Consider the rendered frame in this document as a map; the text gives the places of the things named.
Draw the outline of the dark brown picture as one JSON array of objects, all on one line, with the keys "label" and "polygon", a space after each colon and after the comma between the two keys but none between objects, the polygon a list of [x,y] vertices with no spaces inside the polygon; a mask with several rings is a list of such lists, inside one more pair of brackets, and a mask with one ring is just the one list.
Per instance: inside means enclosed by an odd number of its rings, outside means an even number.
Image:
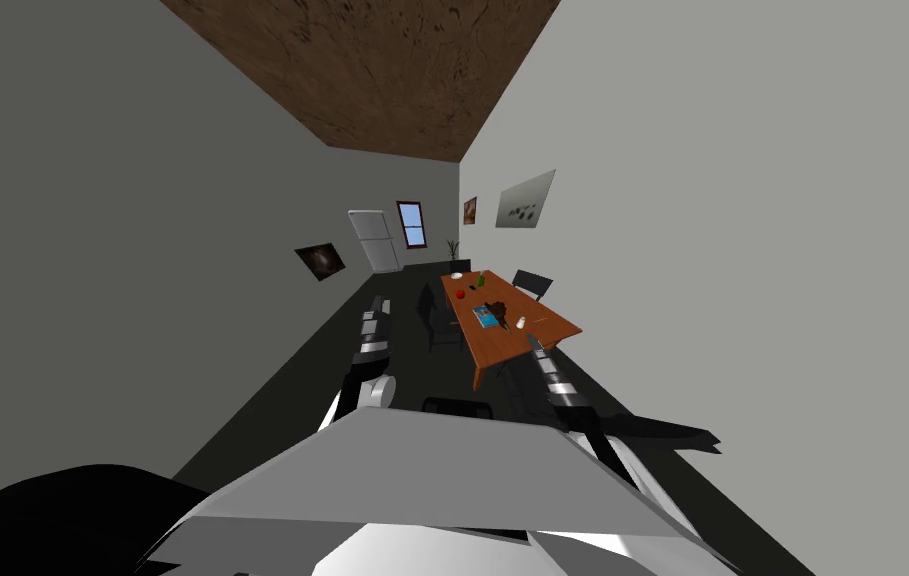
[{"label": "dark brown picture", "polygon": [[332,243],[299,248],[295,250],[295,253],[306,264],[317,281],[324,281],[345,268],[345,264]]}]

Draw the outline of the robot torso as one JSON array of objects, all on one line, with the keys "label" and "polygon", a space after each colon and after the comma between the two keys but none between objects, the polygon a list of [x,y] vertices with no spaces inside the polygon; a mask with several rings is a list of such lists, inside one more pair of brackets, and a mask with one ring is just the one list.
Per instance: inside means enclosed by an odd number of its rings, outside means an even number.
[{"label": "robot torso", "polygon": [[622,442],[362,407],[214,492],[168,576],[737,576]]}]

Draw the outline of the window with brown frame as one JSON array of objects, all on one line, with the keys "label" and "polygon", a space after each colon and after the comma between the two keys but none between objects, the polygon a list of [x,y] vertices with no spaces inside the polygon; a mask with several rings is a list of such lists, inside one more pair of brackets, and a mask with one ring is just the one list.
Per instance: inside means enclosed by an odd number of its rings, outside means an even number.
[{"label": "window with brown frame", "polygon": [[403,236],[408,249],[424,249],[428,246],[422,207],[420,202],[398,201],[396,203]]}]

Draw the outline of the black chair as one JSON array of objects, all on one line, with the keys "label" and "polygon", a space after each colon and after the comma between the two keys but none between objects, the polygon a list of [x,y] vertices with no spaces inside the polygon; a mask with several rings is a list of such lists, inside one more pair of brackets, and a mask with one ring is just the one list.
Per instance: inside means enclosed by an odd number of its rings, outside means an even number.
[{"label": "black chair", "polygon": [[437,295],[429,283],[422,285],[415,305],[415,313],[426,331],[427,352],[437,344],[465,346],[463,330],[456,314],[450,308],[442,308]]},{"label": "black chair", "polygon": [[532,272],[519,270],[515,273],[512,285],[531,294],[539,301],[549,290],[553,280]]}]

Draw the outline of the orange-brown wooden table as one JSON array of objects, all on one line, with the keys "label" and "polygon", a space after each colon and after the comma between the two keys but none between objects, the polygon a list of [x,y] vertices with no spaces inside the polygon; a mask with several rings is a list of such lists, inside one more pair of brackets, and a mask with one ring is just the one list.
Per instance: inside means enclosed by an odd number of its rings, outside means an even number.
[{"label": "orange-brown wooden table", "polygon": [[[485,273],[485,285],[477,287],[476,281],[482,272]],[[551,348],[560,341],[582,332],[574,323],[491,270],[472,271],[456,280],[450,276],[444,275],[440,280],[447,304],[457,316],[476,365],[472,380],[473,390],[480,388],[489,368],[530,351],[527,333],[532,333],[545,348]],[[464,299],[456,297],[458,290],[465,292]],[[483,328],[473,315],[472,308],[498,301],[506,306],[505,318],[510,330],[499,326]],[[516,323],[523,316],[526,318],[524,328],[517,329]]]}]

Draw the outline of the white refrigerator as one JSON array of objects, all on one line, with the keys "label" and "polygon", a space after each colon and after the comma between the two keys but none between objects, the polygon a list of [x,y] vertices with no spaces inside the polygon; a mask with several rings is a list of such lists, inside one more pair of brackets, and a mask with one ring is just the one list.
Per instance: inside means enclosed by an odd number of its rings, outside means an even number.
[{"label": "white refrigerator", "polygon": [[392,273],[403,269],[394,246],[393,234],[381,210],[350,210],[354,231],[374,273]]}]

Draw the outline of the large pale grey picture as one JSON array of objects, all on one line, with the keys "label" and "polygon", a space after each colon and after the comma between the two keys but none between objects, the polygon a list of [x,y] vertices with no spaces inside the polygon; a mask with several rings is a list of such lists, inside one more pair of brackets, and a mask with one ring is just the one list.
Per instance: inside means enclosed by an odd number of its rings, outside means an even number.
[{"label": "large pale grey picture", "polygon": [[537,228],[555,173],[550,170],[504,190],[499,198],[495,227]]}]

